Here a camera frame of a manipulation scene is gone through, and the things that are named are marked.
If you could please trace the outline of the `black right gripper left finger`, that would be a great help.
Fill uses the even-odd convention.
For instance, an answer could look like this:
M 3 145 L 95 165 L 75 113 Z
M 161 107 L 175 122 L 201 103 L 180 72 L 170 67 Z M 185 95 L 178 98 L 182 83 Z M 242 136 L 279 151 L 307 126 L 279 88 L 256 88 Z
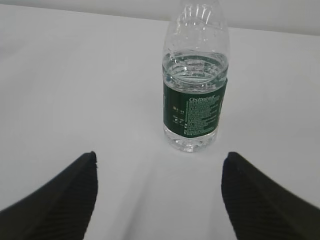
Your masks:
M 30 195 L 1 210 L 0 238 L 82 240 L 97 195 L 97 157 L 91 151 Z

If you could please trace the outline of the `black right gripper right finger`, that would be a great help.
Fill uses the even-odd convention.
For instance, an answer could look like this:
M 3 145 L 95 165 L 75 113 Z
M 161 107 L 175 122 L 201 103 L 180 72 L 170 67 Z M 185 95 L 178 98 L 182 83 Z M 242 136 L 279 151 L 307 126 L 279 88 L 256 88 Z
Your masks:
M 238 240 L 318 240 L 320 210 L 237 152 L 223 162 L 221 194 Z

